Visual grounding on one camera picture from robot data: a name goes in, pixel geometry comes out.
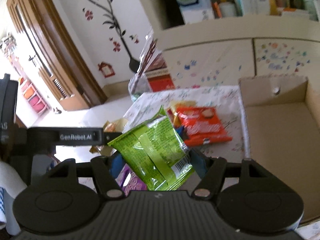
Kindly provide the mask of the purple snack packet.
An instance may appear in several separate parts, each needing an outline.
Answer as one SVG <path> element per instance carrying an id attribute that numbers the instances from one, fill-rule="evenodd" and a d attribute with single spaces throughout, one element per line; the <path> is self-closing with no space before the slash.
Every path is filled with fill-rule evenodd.
<path id="1" fill-rule="evenodd" d="M 146 191 L 146 184 L 131 170 L 126 164 L 116 178 L 116 182 L 121 187 L 125 195 L 129 195 L 131 191 Z"/>

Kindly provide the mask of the cardboard box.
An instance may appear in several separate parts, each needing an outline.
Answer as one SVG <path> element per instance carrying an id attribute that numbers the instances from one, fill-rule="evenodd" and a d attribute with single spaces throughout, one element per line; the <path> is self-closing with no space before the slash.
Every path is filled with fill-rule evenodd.
<path id="1" fill-rule="evenodd" d="M 319 219 L 319 92 L 306 76 L 239 80 L 247 156 L 295 190 L 303 223 Z"/>

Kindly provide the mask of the red brown carton box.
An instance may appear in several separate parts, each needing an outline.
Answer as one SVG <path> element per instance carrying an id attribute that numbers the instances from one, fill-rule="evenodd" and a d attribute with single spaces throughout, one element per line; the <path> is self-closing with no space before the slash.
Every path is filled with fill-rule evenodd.
<path id="1" fill-rule="evenodd" d="M 153 92 L 175 89 L 175 85 L 162 53 L 159 53 L 151 60 L 145 69 L 144 75 Z"/>

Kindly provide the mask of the green snack packet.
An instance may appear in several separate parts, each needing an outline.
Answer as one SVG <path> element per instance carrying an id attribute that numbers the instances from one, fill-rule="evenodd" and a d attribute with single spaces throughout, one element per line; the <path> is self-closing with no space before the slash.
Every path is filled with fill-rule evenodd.
<path id="1" fill-rule="evenodd" d="M 194 172 L 189 151 L 164 108 L 108 143 L 150 191 L 178 189 Z"/>

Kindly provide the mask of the red house wall sticker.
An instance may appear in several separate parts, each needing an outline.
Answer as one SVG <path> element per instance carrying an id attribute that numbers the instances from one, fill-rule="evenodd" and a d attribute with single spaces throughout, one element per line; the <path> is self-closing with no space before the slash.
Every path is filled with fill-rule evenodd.
<path id="1" fill-rule="evenodd" d="M 115 76 L 115 71 L 112 65 L 107 62 L 103 61 L 100 64 L 98 64 L 98 70 L 101 72 L 105 79 L 108 77 Z"/>

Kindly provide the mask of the white round jar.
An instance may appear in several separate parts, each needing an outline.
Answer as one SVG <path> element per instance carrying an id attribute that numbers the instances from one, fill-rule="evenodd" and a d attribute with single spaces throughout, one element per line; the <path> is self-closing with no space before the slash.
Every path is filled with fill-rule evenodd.
<path id="1" fill-rule="evenodd" d="M 219 4 L 219 7 L 223 18 L 237 16 L 236 7 L 234 3 L 223 2 Z"/>

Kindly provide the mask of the wooden door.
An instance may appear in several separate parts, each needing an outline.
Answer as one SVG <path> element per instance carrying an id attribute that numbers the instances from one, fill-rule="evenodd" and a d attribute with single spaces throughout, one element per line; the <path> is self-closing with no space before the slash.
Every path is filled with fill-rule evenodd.
<path id="1" fill-rule="evenodd" d="M 107 100 L 52 0 L 7 0 L 7 7 L 16 30 L 31 45 L 31 63 L 62 109 L 89 109 Z"/>

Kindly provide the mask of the small yellow packet behind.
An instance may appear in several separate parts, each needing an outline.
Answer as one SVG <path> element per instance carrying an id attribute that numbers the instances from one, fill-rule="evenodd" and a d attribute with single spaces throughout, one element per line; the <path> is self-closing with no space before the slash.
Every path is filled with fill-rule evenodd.
<path id="1" fill-rule="evenodd" d="M 173 126 L 180 127 L 181 122 L 178 117 L 178 108 L 185 108 L 185 107 L 195 107 L 196 101 L 172 101 L 169 103 L 169 107 L 166 109 L 168 117 L 172 122 Z"/>

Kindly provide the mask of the yellow snack packet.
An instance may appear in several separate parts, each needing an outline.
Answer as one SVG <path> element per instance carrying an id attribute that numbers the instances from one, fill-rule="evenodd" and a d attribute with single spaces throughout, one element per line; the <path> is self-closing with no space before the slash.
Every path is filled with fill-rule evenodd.
<path id="1" fill-rule="evenodd" d="M 116 150 L 108 146 L 108 142 L 114 140 L 116 137 L 120 136 L 125 126 L 127 125 L 128 120 L 125 118 L 120 118 L 114 121 L 107 121 L 104 126 L 103 130 L 105 133 L 106 142 L 103 146 L 92 146 L 89 150 L 91 154 L 100 154 L 103 156 L 110 157 L 112 154 L 116 152 Z"/>

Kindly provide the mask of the white blue green box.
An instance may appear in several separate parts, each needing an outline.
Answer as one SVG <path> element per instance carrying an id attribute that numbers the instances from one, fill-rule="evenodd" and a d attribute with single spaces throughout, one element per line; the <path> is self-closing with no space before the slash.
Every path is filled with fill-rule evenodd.
<path id="1" fill-rule="evenodd" d="M 176 0 L 185 24 L 199 23 L 215 18 L 211 0 Z"/>

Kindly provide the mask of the orange red snack packet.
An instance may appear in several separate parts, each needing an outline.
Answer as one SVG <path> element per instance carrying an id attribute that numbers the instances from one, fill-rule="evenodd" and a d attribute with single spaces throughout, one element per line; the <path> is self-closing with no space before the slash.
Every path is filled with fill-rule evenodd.
<path id="1" fill-rule="evenodd" d="M 187 130 L 189 139 L 184 143 L 189 148 L 233 140 L 222 125 L 215 107 L 185 107 L 177 111 L 181 125 Z"/>

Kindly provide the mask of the cream cabinet with stickers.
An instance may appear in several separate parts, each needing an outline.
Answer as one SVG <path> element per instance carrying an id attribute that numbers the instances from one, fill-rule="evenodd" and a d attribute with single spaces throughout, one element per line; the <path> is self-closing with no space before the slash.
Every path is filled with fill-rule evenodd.
<path id="1" fill-rule="evenodd" d="M 318 22 L 246 15 L 172 27 L 165 0 L 140 1 L 176 88 L 267 74 L 305 75 L 319 86 Z"/>

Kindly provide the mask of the dark blue snack packet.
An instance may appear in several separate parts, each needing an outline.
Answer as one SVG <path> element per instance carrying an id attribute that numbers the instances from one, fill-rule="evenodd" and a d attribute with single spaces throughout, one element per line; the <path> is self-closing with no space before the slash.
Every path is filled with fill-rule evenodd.
<path id="1" fill-rule="evenodd" d="M 188 140 L 189 137 L 187 135 L 187 130 L 185 129 L 184 126 L 180 126 L 180 127 L 176 127 L 175 131 L 177 132 L 177 134 L 180 136 L 180 138 L 185 141 Z"/>

